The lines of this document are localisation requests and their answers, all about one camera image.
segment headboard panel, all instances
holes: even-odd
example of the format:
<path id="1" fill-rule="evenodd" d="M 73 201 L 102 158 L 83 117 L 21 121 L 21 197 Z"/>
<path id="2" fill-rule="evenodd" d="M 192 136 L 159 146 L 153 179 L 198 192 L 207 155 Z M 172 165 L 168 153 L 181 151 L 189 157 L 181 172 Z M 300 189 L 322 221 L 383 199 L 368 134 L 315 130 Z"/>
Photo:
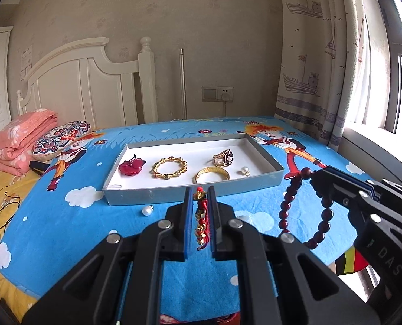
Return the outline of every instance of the headboard panel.
<path id="1" fill-rule="evenodd" d="M 95 128 L 137 124 L 134 73 L 139 72 L 144 120 L 157 122 L 150 38 L 141 39 L 138 60 L 118 64 L 105 53 L 108 42 L 108 38 L 73 41 L 41 58 L 26 75 L 26 97 L 17 91 L 19 115 L 44 107 L 57 112 L 61 124 L 78 119 Z"/>

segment cartoon boy with orange hair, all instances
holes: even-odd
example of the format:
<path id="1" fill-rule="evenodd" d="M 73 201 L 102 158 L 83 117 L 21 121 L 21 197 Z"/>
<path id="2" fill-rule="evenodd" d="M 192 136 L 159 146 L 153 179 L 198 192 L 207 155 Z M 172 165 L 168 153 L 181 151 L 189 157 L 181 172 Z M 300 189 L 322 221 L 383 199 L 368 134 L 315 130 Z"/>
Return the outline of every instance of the cartoon boy with orange hair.
<path id="1" fill-rule="evenodd" d="M 297 168 L 294 157 L 300 156 L 301 158 L 310 161 L 314 165 L 321 168 L 327 167 L 319 159 L 313 157 L 306 151 L 306 147 L 300 143 L 298 140 L 286 137 L 280 131 L 283 128 L 277 126 L 267 126 L 263 124 L 249 124 L 245 127 L 245 133 L 248 133 L 253 139 L 255 139 L 259 144 L 270 145 L 283 149 L 287 153 L 287 164 L 288 172 L 284 179 L 290 179 L 297 175 L 300 170 Z"/>
<path id="2" fill-rule="evenodd" d="M 78 162 L 82 156 L 87 152 L 87 144 L 95 138 L 101 137 L 104 133 L 91 132 L 78 139 L 76 139 L 67 150 L 64 150 L 59 156 L 57 156 L 57 162 L 55 165 L 49 167 L 46 172 L 55 170 L 54 178 L 48 186 L 48 191 L 54 191 L 58 187 L 58 182 L 64 176 L 64 172 L 70 167 L 70 165 Z M 106 141 L 99 141 L 99 144 L 103 144 Z"/>

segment bed post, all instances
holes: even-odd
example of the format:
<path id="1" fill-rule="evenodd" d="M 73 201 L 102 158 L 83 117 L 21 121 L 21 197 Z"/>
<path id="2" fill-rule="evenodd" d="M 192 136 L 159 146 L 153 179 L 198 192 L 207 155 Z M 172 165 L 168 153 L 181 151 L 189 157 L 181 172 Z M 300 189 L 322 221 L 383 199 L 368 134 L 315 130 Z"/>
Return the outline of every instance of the bed post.
<path id="1" fill-rule="evenodd" d="M 142 49 L 138 54 L 139 78 L 141 79 L 142 107 L 145 123 L 157 122 L 156 83 L 154 53 L 150 48 L 151 38 L 141 39 Z"/>
<path id="2" fill-rule="evenodd" d="M 17 94 L 17 103 L 16 103 L 16 105 L 17 105 L 17 113 L 20 116 L 20 115 L 23 115 L 23 110 L 22 110 L 22 107 L 20 106 L 20 102 L 23 101 L 22 92 L 20 91 L 20 89 L 18 89 L 16 91 L 16 94 Z"/>

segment round cushion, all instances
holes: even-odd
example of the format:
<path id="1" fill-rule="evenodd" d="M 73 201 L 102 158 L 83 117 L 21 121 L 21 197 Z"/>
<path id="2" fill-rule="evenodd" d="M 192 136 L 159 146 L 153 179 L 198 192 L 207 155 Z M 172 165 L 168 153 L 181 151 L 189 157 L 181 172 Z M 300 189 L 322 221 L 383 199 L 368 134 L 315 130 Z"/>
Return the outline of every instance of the round cushion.
<path id="1" fill-rule="evenodd" d="M 91 125 L 85 121 L 73 121 L 55 127 L 35 142 L 32 147 L 32 157 L 37 161 L 51 160 L 90 130 Z"/>

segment silver rod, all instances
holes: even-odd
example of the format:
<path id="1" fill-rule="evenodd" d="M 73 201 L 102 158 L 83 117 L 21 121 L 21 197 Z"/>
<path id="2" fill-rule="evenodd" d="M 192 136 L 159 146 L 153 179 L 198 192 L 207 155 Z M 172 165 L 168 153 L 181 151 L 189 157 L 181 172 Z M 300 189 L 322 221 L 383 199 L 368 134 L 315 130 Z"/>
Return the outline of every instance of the silver rod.
<path id="1" fill-rule="evenodd" d="M 186 77 L 184 75 L 184 52 L 183 52 L 183 49 L 180 49 L 180 81 L 181 81 L 181 100 L 183 102 L 183 119 L 187 119 Z"/>

